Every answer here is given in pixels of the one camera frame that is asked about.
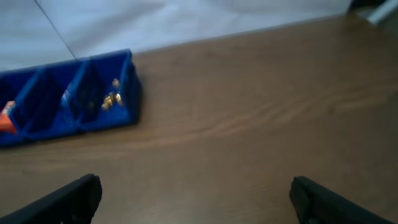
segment wooden table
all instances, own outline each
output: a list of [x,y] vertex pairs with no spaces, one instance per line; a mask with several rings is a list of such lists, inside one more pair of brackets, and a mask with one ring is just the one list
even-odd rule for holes
[[87,173],[93,223],[298,223],[305,175],[398,222],[398,43],[353,16],[134,58],[137,126],[0,152],[0,215]]

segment white backdrop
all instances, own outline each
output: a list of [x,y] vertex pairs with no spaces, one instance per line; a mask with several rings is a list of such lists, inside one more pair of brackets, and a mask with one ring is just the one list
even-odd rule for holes
[[[51,25],[44,25],[33,0],[29,8],[10,3],[9,14],[19,22],[2,31],[11,45],[0,42],[0,68],[64,60],[65,47],[55,41]],[[132,52],[208,39],[249,30],[344,13],[350,0],[38,0],[76,57],[130,48]],[[24,49],[17,41],[24,42]]]

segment blue plastic organizer tray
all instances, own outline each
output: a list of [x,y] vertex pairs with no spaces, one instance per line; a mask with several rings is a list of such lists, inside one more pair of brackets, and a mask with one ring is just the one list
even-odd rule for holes
[[[123,50],[0,73],[0,109],[15,101],[9,117],[18,130],[17,135],[0,132],[0,146],[137,122],[141,84],[131,58]],[[104,110],[101,105],[110,92],[120,94],[122,105]]]

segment orange object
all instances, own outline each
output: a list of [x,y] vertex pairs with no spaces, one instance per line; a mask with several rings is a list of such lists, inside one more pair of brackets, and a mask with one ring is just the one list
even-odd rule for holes
[[10,110],[15,106],[14,101],[10,101],[6,104],[0,114],[0,132],[17,134],[17,129],[8,117]]

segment wood grain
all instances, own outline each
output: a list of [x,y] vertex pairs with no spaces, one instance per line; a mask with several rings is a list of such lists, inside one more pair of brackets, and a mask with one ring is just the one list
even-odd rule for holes
[[398,43],[353,16],[136,55],[136,126],[0,152],[0,215],[101,177],[93,223],[298,223],[306,175],[398,222]]

